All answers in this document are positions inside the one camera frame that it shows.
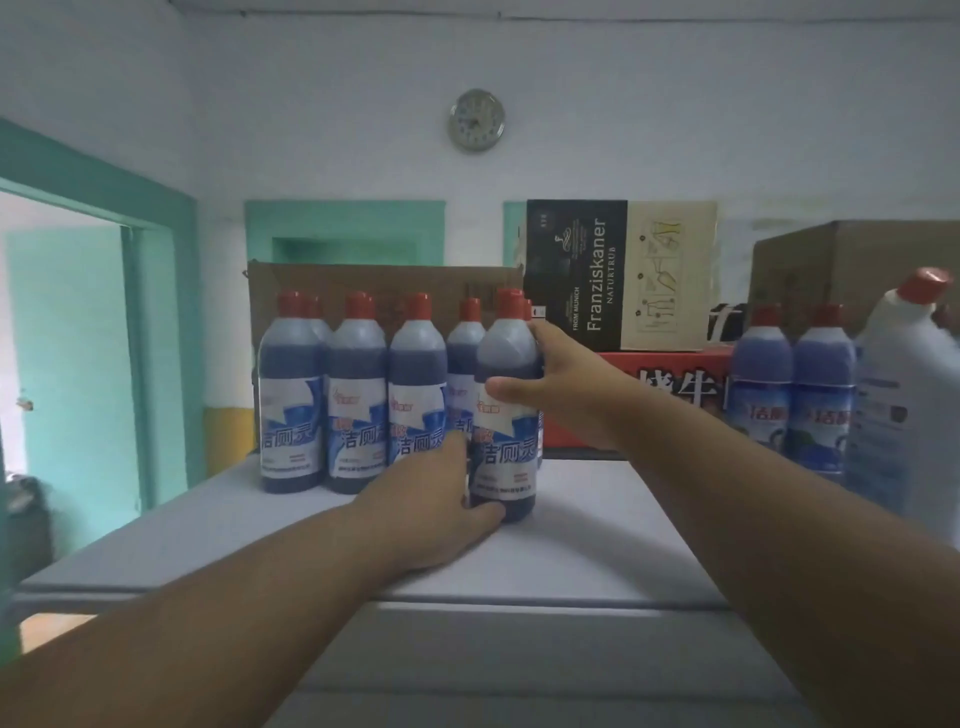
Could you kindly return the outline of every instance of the wall clock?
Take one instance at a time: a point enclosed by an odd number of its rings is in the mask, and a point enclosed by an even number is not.
[[[446,130],[465,152],[486,152],[500,137],[506,122],[503,104],[489,91],[472,88],[450,109]]]

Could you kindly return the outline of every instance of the forearm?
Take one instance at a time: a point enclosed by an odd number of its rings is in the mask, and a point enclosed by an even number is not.
[[[352,507],[327,511],[25,656],[0,673],[4,725],[262,725],[398,576],[368,526]]]
[[[618,380],[603,406],[618,448],[823,715],[960,709],[956,551],[652,388]]]

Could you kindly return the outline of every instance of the white wall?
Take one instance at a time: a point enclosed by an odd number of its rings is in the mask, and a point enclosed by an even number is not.
[[[20,377],[16,369],[10,284],[7,278],[7,233],[109,224],[79,212],[0,192],[0,432],[3,433],[4,467],[8,471],[25,473],[28,464],[23,437],[24,413],[16,405],[20,396]]]
[[[536,196],[718,198],[743,219],[960,214],[955,24],[189,28],[212,406],[252,405],[247,199],[446,199],[460,265],[499,264],[501,203]],[[507,131],[467,157],[444,113],[475,85],[502,98]]]
[[[3,3],[0,116],[195,192],[184,23],[165,0]]]

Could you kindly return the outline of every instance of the person's left hand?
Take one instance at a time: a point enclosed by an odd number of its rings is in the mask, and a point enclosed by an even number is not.
[[[349,508],[376,538],[395,549],[402,570],[452,561],[503,521],[500,503],[464,505],[467,438],[448,432],[437,449],[416,452],[394,463],[370,483]]]

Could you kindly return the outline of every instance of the person's right hand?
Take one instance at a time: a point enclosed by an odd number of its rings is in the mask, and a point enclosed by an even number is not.
[[[615,449],[608,413],[616,392],[636,380],[545,321],[530,324],[543,352],[543,379],[492,376],[487,392],[500,401],[542,410],[587,445]]]

